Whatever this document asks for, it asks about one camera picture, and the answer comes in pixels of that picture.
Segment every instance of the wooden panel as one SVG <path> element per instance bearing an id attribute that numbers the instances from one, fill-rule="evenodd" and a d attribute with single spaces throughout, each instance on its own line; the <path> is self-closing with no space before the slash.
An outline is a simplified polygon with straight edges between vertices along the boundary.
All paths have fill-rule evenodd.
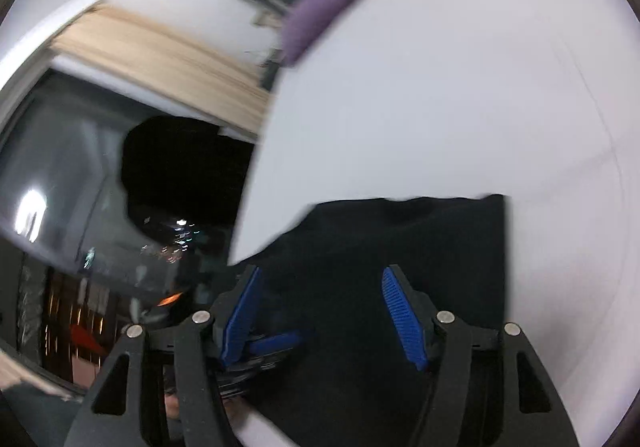
<path id="1" fill-rule="evenodd" d="M 257 134 L 269 94 L 246 66 L 144 17 L 100 5 L 51 44 L 82 59 Z"/>

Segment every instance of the silver pin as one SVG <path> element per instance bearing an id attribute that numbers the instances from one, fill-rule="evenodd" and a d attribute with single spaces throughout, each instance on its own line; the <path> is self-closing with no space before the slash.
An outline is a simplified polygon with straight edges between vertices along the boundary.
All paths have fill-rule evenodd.
<path id="1" fill-rule="evenodd" d="M 511 335 L 511 337 L 516 337 L 520 335 L 521 331 L 522 330 L 520 329 L 520 326 L 518 326 L 516 323 L 507 322 L 507 324 L 504 325 L 504 332 L 507 335 Z"/>
<path id="2" fill-rule="evenodd" d="M 443 310 L 438 312 L 436 315 L 436 319 L 440 321 L 442 324 L 451 324 L 454 320 L 456 320 L 456 316 L 453 313 Z"/>
<path id="3" fill-rule="evenodd" d="M 191 316 L 191 320 L 196 324 L 203 324 L 211 318 L 211 314 L 206 310 L 200 310 Z"/>
<path id="4" fill-rule="evenodd" d="M 127 337 L 130 339 L 135 339 L 136 337 L 140 337 L 142 335 L 142 326 L 139 324 L 134 324 L 133 326 L 129 326 L 127 328 Z"/>

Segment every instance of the purple pillow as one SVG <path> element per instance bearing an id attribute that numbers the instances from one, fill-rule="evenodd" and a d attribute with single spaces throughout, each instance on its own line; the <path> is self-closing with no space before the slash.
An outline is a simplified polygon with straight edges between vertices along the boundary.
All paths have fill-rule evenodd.
<path id="1" fill-rule="evenodd" d="M 299 0 L 284 20 L 284 65 L 293 66 L 336 17 L 354 0 Z"/>

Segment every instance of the blue object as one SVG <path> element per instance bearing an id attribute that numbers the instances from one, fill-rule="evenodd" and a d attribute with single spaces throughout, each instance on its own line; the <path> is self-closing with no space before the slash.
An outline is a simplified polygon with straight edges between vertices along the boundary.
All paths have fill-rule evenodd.
<path id="1" fill-rule="evenodd" d="M 248 344 L 247 350 L 252 355 L 262 357 L 276 351 L 290 350 L 299 345 L 300 342 L 302 342 L 302 337 L 298 332 L 281 333 L 280 335 L 273 335 L 273 337 L 252 341 Z"/>
<path id="2" fill-rule="evenodd" d="M 240 359 L 249 331 L 254 324 L 255 315 L 258 312 L 261 294 L 262 276 L 260 268 L 255 268 L 223 333 L 220 360 L 225 366 L 230 366 Z"/>
<path id="3" fill-rule="evenodd" d="M 382 274 L 382 295 L 396 326 L 407 360 L 422 371 L 429 362 L 424 344 L 424 328 L 415 316 L 409 301 L 391 268 Z"/>

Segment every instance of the orange light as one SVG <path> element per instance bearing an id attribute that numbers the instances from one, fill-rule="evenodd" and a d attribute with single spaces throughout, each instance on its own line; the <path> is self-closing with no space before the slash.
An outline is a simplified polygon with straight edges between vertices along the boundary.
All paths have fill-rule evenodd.
<path id="1" fill-rule="evenodd" d="M 177 301 L 178 299 L 180 299 L 180 295 L 182 295 L 182 292 L 174 293 L 173 295 L 170 295 L 166 299 L 162 299 L 158 303 L 158 306 L 166 306 L 168 304 L 171 304 L 172 302 Z"/>

